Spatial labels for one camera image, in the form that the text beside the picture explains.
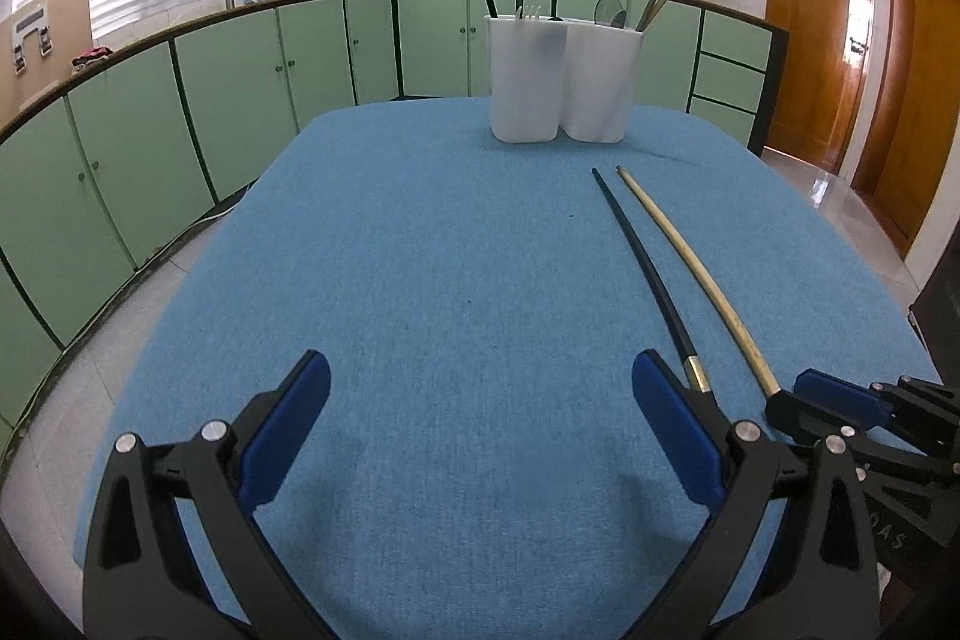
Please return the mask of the light wooden chopstick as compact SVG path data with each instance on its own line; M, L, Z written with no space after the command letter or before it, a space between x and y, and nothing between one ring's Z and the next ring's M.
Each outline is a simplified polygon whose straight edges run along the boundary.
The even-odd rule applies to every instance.
M747 325L743 323L736 309L732 307L731 302L726 298L726 294L722 292L715 278L711 276L708 268L704 266L700 257L698 257L695 250L693 250L692 245L680 234L679 229L667 218L667 214L656 205L651 195L641 187L640 182L636 181L635 177L633 177L628 170L623 166L617 166L615 170L617 170L617 175L619 175L620 179L625 182L628 190L635 195L636 200L646 209L647 214L651 216L651 220L661 229L662 234L664 234L665 238L670 242L670 245L674 247L675 252L679 253L683 263L686 264L686 268L690 269L693 278L697 280L704 294L706 294L706 297L711 301L713 307L715 307L716 312L718 312L721 317L722 323L726 325L727 331L731 333L732 339L740 349L740 354L742 354L748 367L752 370L752 374L754 374L761 393L763 393L766 398L771 398L771 396L781 392L779 381L776 380L775 374L773 374L770 364L766 362L765 356L761 354L754 337L750 335Z

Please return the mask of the dark blue chopstick silver band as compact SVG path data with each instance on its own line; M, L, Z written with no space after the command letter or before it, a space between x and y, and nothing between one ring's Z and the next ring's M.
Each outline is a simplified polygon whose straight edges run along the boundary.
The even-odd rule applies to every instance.
M646 247L644 247L640 236L638 236L638 232L636 232L633 224L630 223L628 216L626 216L625 211L623 211L622 205L620 205L619 200L613 195L612 188L607 185L599 169L592 167L590 174L594 177L596 184L599 185L602 195L604 195L604 200L608 204L610 211L612 211L613 218L617 221L623 237L625 237L625 241L630 245L630 250L633 252L636 263L638 263L641 271L643 271L647 286L651 289L652 297L654 301L656 301L665 325L667 325L667 330L669 330L670 339L672 339L675 351L677 351L682 361L683 372L685 372L688 385L692 386L695 392L711 392L711 383L709 383L708 374L706 374L706 370L704 370L703 364L701 364L697 348L695 344L693 344L690 333L686 330L679 310L675 307L674 299L670 297L667 286L665 286L661 275L659 275L658 268L656 268L651 257L649 257Z

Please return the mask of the white plastic fork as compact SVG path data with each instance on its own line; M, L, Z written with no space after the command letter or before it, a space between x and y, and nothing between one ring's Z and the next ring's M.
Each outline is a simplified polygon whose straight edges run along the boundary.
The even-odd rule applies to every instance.
M539 19L540 18L540 7L539 5L523 5L516 13L517 19Z

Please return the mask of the wooden door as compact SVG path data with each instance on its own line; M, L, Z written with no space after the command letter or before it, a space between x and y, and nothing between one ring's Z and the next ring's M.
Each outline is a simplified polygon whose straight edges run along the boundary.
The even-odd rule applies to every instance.
M958 115L958 0L890 0L884 71L854 190L907 255L946 170Z
M789 34L768 145L836 174L864 85L869 33L853 11L874 0L766 0L766 21Z

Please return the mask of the blue table mat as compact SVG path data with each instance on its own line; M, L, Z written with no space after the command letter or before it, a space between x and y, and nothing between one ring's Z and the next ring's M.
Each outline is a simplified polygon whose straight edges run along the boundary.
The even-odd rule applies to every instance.
M935 379L869 265L715 125L640 106L616 145L505 145L482 99L428 99L296 136L182 283L107 435L184 440L319 351L329 403L257 521L342 637L620 637L704 513L631 393L635 357L675 349L619 214L724 413L765 406L649 205L782 385Z

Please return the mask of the green lower cabinets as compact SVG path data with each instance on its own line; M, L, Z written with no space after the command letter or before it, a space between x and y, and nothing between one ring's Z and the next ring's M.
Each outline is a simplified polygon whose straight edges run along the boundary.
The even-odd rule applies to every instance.
M342 32L290 53L262 10L114 58L2 146L3 252L75 338L133 269L239 208L117 399L109 432L160 442L235 414L309 349L338 411L377 424L467 393L620 374L665 331L592 167L623 164L752 292L786 191L706 120L631 110L623 142L494 138L482 97L357 104Z

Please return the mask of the white two-compartment utensil holder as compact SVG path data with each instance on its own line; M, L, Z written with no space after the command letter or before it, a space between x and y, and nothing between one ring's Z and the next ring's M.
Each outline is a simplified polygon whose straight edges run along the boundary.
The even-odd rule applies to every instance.
M625 138L644 34L582 19L487 21L494 138L510 145L558 135L591 145Z

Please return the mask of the red cloth on counter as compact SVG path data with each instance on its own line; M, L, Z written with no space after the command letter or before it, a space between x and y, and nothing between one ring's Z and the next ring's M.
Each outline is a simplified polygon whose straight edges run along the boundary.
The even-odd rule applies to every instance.
M85 50L85 52L71 59L71 73L83 73L88 68L100 64L104 60L109 60L112 55L114 55L114 50L110 47L93 47L93 49Z

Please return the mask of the cardboard box with printed picture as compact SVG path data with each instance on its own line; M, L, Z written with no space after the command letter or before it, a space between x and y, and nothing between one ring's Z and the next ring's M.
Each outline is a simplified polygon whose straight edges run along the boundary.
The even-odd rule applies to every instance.
M93 47L89 0L31 0L2 21L2 124L67 81Z

